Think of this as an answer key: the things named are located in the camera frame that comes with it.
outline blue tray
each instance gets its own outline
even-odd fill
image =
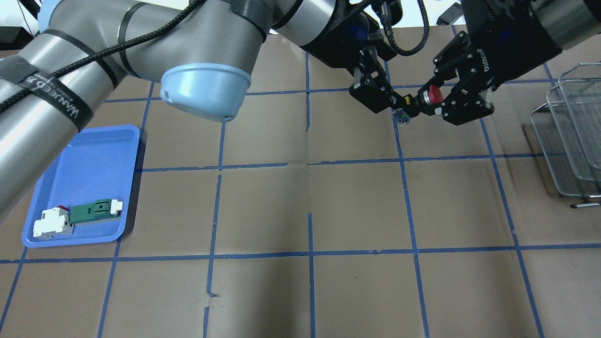
[[[84,129],[40,177],[21,240],[28,248],[111,242],[125,229],[140,131],[132,125]],[[73,234],[33,238],[34,222],[46,209],[94,203],[101,198],[123,201],[121,217],[75,225]]]

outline white connector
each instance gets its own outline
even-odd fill
[[[123,201],[111,200],[111,215],[116,215],[123,210]]]
[[[73,234],[73,224],[69,218],[69,211],[61,207],[44,210],[41,219],[34,223],[34,238],[50,239],[56,235]]]

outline red emergency stop button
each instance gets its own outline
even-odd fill
[[[442,95],[441,89],[433,84],[430,85],[430,88],[428,89],[428,99],[430,99],[431,105],[441,103],[445,100],[444,96]]]

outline black cable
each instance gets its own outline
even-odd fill
[[[31,34],[31,36],[34,36],[34,33],[31,30],[31,27],[29,27],[29,24],[27,23],[27,19],[25,18],[25,13],[23,13],[23,8],[21,8],[21,3],[19,2],[19,0],[17,0],[17,5],[19,6],[19,9],[21,10],[21,15],[23,16],[23,20],[25,21],[25,24],[27,25],[27,29],[29,30],[29,33]]]
[[[182,22],[185,18],[187,18],[190,15],[190,13],[192,13],[198,6],[203,4],[205,1],[206,0],[192,0],[190,2],[190,4],[186,8],[184,8],[184,10],[179,12],[178,15],[176,15],[173,19],[171,19],[171,21],[166,23],[163,27],[161,27],[155,31],[152,31],[150,33],[141,35],[139,37],[135,37],[131,40],[119,43],[115,46],[103,49],[102,51],[97,52],[94,55],[90,55],[89,57],[83,58],[81,60],[77,60],[74,63],[71,63],[68,66],[65,66],[65,67],[57,70],[56,72],[53,72],[52,75],[56,78],[60,78],[61,76],[69,74],[70,72],[72,72],[76,69],[79,69],[79,68],[86,66],[92,62],[95,62],[99,59],[107,57],[108,55],[117,53],[117,52],[125,50],[127,48],[131,48],[131,47],[140,45],[141,43],[145,43],[150,40],[161,37],[161,36],[167,34],[173,28],[175,28],[175,26],[177,26],[180,22]],[[23,90],[15,93],[8,99],[2,101],[2,103],[0,103],[0,113],[5,111],[6,109],[9,109],[13,105],[15,105],[16,103],[21,101],[22,99],[26,98],[27,95],[29,95],[29,94],[30,94],[29,90],[23,89]]]
[[[359,14],[359,12],[362,12],[364,9],[367,8],[367,6],[371,5],[374,1],[376,0],[363,0],[358,4],[355,4],[353,9],[351,9],[351,11],[349,12],[348,17],[354,17],[357,14]]]
[[[428,40],[428,36],[430,35],[430,22],[428,21],[428,13],[426,12],[426,6],[424,5],[424,0],[417,0],[417,4],[419,5],[419,12],[421,13],[422,21],[424,22],[424,34],[422,35],[421,41],[419,42],[419,44],[415,48],[410,49],[408,51],[399,47],[397,45],[397,42],[394,40],[394,36],[392,33],[392,24],[391,24],[392,16],[390,15],[390,5],[386,1],[384,3],[382,3],[383,8],[382,8],[382,11],[380,11],[380,14],[381,14],[380,21],[382,22],[382,25],[384,26],[384,35],[386,35],[386,38],[388,39],[388,43],[390,44],[390,47],[397,54],[404,56],[404,57],[411,56],[411,55],[416,54],[417,52],[421,51],[421,49],[426,45],[426,41]]]

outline metal wire rack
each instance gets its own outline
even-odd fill
[[[560,194],[601,197],[601,63],[561,75],[531,121]]]

